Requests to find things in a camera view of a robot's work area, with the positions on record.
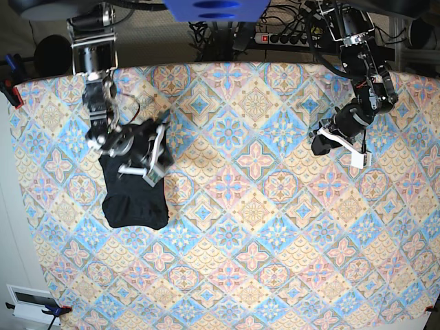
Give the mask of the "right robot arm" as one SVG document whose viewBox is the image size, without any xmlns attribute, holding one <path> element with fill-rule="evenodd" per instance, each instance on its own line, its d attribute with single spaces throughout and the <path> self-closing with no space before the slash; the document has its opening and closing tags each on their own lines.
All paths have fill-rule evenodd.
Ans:
<svg viewBox="0 0 440 330">
<path fill-rule="evenodd" d="M 166 145 L 165 111 L 158 119 L 141 124 L 120 121 L 113 74 L 118 67 L 115 48 L 117 24 L 113 6 L 99 2 L 88 12 L 68 19 L 73 52 L 73 72 L 85 77 L 82 101 L 89 111 L 91 127 L 86 134 L 89 147 L 101 155 L 126 157 L 121 174 L 163 177 L 173 164 Z"/>
</svg>

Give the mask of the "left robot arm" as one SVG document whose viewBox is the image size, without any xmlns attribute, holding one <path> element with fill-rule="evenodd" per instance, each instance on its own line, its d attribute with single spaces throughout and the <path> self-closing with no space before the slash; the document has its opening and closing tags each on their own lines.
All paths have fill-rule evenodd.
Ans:
<svg viewBox="0 0 440 330">
<path fill-rule="evenodd" d="M 340 47 L 343 70 L 334 67 L 316 49 L 312 23 L 323 22 L 330 37 Z M 378 114 L 390 112 L 399 97 L 383 56 L 372 35 L 375 26 L 365 11 L 336 1 L 319 1 L 318 7 L 305 18 L 305 32 L 312 54 L 333 74 L 351 81 L 354 97 L 342 108 L 335 108 L 329 118 L 319 121 L 312 131 L 311 150 L 326 155 L 343 142 L 354 143 L 365 134 Z"/>
</svg>

